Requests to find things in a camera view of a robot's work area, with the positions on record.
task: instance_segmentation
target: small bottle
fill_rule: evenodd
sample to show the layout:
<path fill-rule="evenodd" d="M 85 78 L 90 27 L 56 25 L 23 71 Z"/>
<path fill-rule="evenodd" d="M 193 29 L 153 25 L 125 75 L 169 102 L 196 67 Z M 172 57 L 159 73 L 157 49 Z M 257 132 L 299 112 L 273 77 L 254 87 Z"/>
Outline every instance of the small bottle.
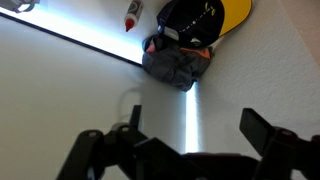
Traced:
<path fill-rule="evenodd" d="M 126 32 L 138 24 L 142 12 L 143 3 L 141 0 L 133 0 L 129 6 L 128 12 L 124 17 Z"/>

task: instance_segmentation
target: white wall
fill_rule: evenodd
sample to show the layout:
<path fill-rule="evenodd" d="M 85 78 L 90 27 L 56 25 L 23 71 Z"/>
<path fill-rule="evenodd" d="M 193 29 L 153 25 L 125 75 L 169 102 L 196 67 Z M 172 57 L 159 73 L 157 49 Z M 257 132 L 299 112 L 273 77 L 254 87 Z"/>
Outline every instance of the white wall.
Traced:
<path fill-rule="evenodd" d="M 0 179 L 53 179 L 80 131 L 107 132 L 137 103 L 144 106 L 143 132 L 179 152 L 190 145 L 185 93 L 132 65 L 0 23 Z M 223 39 L 195 86 L 194 146 L 258 157 L 238 130 L 244 107 L 305 139 L 320 134 L 318 60 L 281 1 L 255 1 L 251 17 Z"/>

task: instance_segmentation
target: light strip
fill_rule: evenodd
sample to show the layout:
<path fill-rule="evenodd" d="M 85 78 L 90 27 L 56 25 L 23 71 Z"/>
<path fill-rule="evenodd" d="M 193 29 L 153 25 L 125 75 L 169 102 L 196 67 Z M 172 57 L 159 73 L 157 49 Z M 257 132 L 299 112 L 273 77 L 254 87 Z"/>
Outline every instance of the light strip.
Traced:
<path fill-rule="evenodd" d="M 125 37 L 112 37 L 98 28 L 84 26 L 40 8 L 20 14 L 2 8 L 0 12 L 141 64 L 141 46 L 126 42 Z"/>
<path fill-rule="evenodd" d="M 186 153 L 200 151 L 199 121 L 195 86 L 196 84 L 193 85 L 186 95 Z"/>

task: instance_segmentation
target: glowing edge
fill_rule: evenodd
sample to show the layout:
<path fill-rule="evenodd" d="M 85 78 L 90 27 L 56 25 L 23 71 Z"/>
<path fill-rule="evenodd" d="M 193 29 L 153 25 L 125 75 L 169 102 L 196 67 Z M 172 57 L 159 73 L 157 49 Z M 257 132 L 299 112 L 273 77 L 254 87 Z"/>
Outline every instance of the glowing edge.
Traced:
<path fill-rule="evenodd" d="M 58 14 L 41 9 L 16 14 L 0 8 L 0 12 L 141 64 L 143 51 L 140 46 L 126 43 L 121 38 L 111 37 Z"/>
<path fill-rule="evenodd" d="M 199 121 L 197 115 L 195 85 L 186 95 L 186 147 L 185 152 L 199 152 Z"/>

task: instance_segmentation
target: yellow object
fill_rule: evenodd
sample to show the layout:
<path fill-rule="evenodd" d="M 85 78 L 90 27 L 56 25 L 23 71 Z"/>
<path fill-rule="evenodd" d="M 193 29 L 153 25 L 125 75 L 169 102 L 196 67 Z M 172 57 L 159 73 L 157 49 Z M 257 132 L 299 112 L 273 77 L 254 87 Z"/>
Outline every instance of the yellow object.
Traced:
<path fill-rule="evenodd" d="M 251 0 L 221 0 L 224 7 L 224 22 L 220 35 L 222 36 L 241 24 L 249 15 Z"/>

